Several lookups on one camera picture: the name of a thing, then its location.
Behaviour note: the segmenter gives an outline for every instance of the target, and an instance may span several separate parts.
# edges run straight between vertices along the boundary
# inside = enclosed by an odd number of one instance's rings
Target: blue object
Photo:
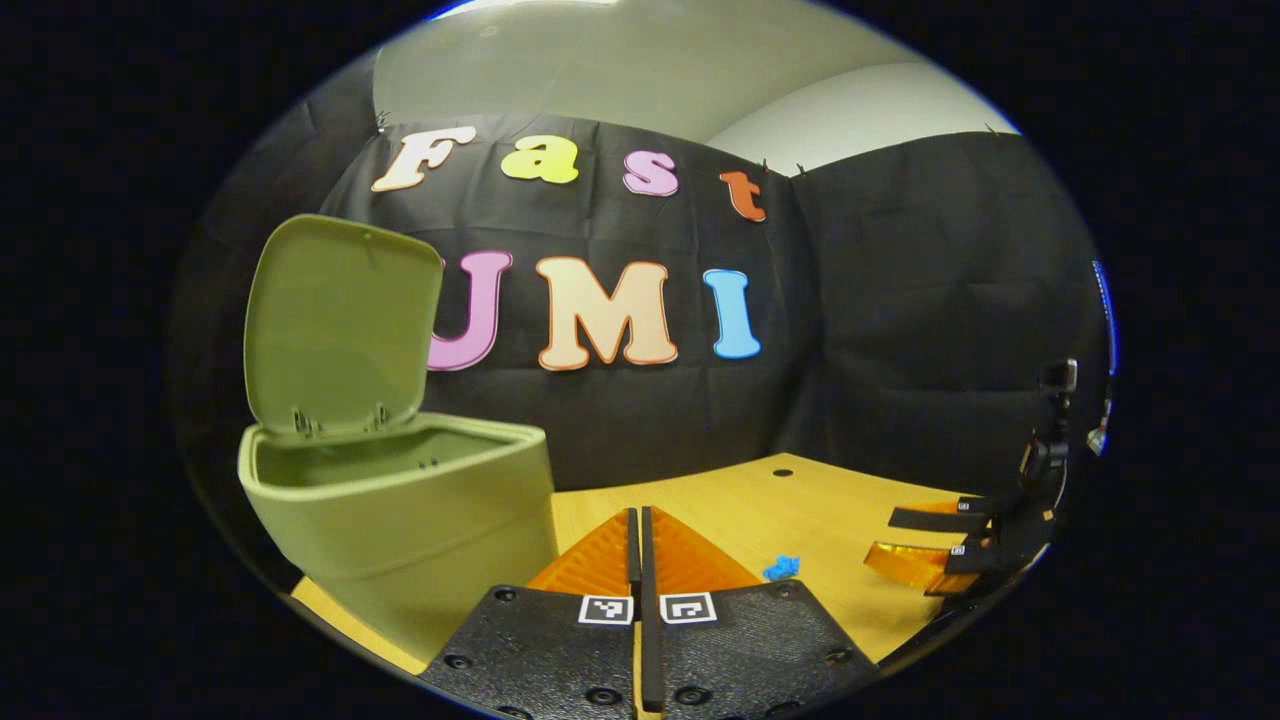
[[[1098,278],[1098,290],[1102,292],[1102,311],[1107,316],[1107,341],[1108,350],[1111,355],[1111,366],[1108,372],[1111,375],[1116,374],[1116,319],[1111,314],[1111,288],[1107,287],[1107,277],[1102,272],[1102,263],[1097,260],[1093,261],[1093,275]]]
[[[707,270],[703,282],[716,296],[716,314],[721,322],[721,338],[712,350],[721,357],[737,360],[760,352],[760,341],[751,336],[746,315],[746,275],[737,270]]]
[[[764,569],[764,579],[771,582],[783,580],[800,571],[800,559],[780,555],[778,561],[772,568]]]

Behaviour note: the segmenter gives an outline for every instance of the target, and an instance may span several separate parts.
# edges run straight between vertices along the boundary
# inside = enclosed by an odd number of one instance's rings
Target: yellow letter
[[[586,365],[586,348],[577,343],[577,324],[605,363],[613,363],[622,331],[631,341],[622,356],[635,365],[657,365],[676,359],[667,336],[662,283],[667,268],[657,263],[631,263],[622,270],[613,297],[605,295],[595,273],[579,258],[544,258],[536,265],[550,293],[550,342],[538,355],[548,370],[576,370]]]
[[[475,140],[476,128],[448,128],[448,129],[435,129],[431,132],[415,132],[413,135],[406,135],[401,143],[399,154],[396,155],[396,160],[392,161],[392,167],[387,170],[387,174],[374,181],[374,192],[385,192],[388,190],[403,190],[406,187],[413,187],[415,184],[422,182],[424,176],[419,167],[426,161],[428,168],[439,168],[440,163],[449,156],[453,150],[453,142],[457,141],[466,145]]]
[[[502,159],[502,172],[520,179],[566,183],[577,178],[576,159],[573,141],[554,135],[531,135],[516,141],[516,151]]]

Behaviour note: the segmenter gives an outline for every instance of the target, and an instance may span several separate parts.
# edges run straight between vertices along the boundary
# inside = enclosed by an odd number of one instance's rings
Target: black backdrop
[[[791,179],[660,133],[554,115],[421,119],[378,128],[366,58],[288,113],[237,165],[205,213],[178,275],[169,383],[179,445],[202,497],[280,587],[300,574],[259,525],[234,457],[255,420],[242,325],[257,256],[275,224],[321,213],[430,242],[445,260],[436,334],[461,334],[462,256],[508,252],[498,334],[476,365],[431,372],[425,410],[541,427],[558,489],[653,480],[780,451],[924,486],[1014,489],[1020,450],[1047,404],[1042,366],[1080,361],[1079,460],[1101,418],[1106,328],[1093,243],[1020,136],[955,133],[809,169]],[[411,133],[471,126],[426,179],[374,193]],[[520,137],[577,146],[571,183],[499,170]],[[623,158],[668,154],[680,190],[630,192]],[[760,186],[765,220],[733,211],[724,172]],[[591,356],[572,372],[536,363],[548,341],[539,259],[588,261],[602,286],[632,261],[660,263],[669,364]],[[730,360],[707,269],[745,273],[762,351]]]
[[[1256,69],[1274,18],[1230,3],[986,9],[858,6],[974,82],[1080,201],[1125,341],[1112,439],[1078,474],[1082,511],[1033,582],[829,716],[933,716],[940,698],[956,719],[1265,716],[1270,618],[1247,593],[1266,585],[1251,587],[1266,566],[1251,548],[1274,383],[1254,354],[1277,256],[1265,156],[1242,138],[1268,132]],[[12,404],[28,430],[12,457],[14,482],[40,492],[14,506],[33,528],[13,546],[6,714],[445,715],[317,637],[228,552],[159,392],[173,269],[234,158],[425,10],[131,4],[111,32],[86,19],[97,10],[28,5],[8,26],[27,29],[8,45],[10,167],[31,170],[6,196],[24,238],[5,265]]]

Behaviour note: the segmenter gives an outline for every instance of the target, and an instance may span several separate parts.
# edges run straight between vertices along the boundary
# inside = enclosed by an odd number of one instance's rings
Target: peach letter
[[[531,135],[516,141],[516,151],[502,159],[502,172],[520,179],[543,178],[566,183],[577,178],[577,145],[554,135]]]
[[[582,324],[596,355],[613,363],[630,325],[631,341],[622,356],[635,365],[658,365],[676,359],[676,346],[667,336],[667,313],[662,306],[662,283],[667,268],[657,263],[631,263],[622,270],[609,297],[595,273],[579,258],[544,258],[538,274],[547,278],[550,293],[550,343],[538,355],[548,370],[576,370],[590,355],[577,343]]]
[[[498,337],[498,281],[511,266],[511,255],[497,250],[465,255],[458,266],[471,275],[467,332],[453,340],[431,334],[429,370],[461,370],[484,360]]]
[[[428,168],[439,168],[449,152],[453,151],[453,142],[466,145],[475,140],[476,128],[447,128],[430,132],[415,132],[406,135],[401,140],[401,151],[392,161],[387,174],[374,181],[374,192],[387,192],[388,190],[403,190],[422,182],[424,176],[419,168],[426,163]]]
[[[721,173],[721,179],[728,183],[728,200],[739,215],[748,220],[759,223],[764,219],[764,210],[755,206],[753,195],[760,193],[760,186],[746,179],[746,173],[732,172]]]

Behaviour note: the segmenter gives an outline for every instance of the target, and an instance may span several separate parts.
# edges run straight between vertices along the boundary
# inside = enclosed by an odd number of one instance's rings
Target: orange letter
[[[448,128],[431,132],[415,132],[406,135],[401,143],[399,154],[392,161],[387,174],[374,181],[374,192],[388,190],[403,190],[413,187],[426,177],[419,172],[419,167],[425,161],[428,168],[439,168],[440,163],[449,156],[453,150],[453,141],[466,145],[475,140],[476,128]]]
[[[635,365],[657,365],[676,359],[667,336],[662,283],[667,268],[657,263],[631,263],[622,270],[613,297],[605,295],[595,273],[579,258],[544,258],[536,265],[547,278],[552,297],[550,343],[538,355],[548,370],[576,370],[590,355],[577,343],[577,324],[605,363],[613,363],[622,331],[631,327],[631,342],[622,356]]]
[[[733,209],[737,210],[739,215],[755,223],[764,219],[764,210],[756,208],[751,197],[760,193],[760,186],[746,179],[746,173],[736,170],[732,173],[721,173],[721,179],[728,183],[728,201],[733,204]]]

